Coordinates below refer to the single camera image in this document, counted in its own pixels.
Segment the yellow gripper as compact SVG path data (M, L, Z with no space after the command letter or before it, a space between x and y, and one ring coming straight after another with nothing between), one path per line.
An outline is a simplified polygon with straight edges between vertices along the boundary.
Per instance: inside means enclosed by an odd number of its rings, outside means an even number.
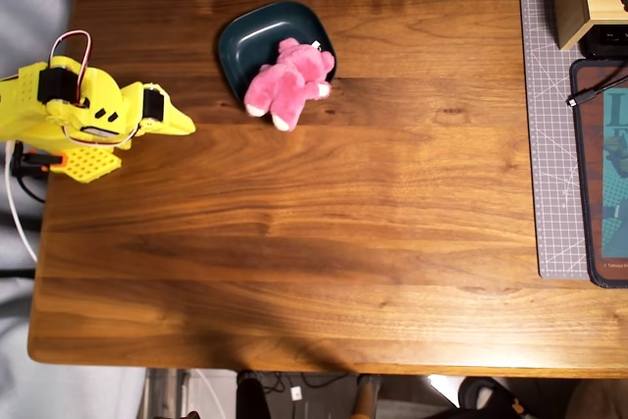
M134 82L122 89L128 106L127 128L121 146L131 148L131 140L146 134L184 136L195 132L193 120L177 109L171 97L156 83Z

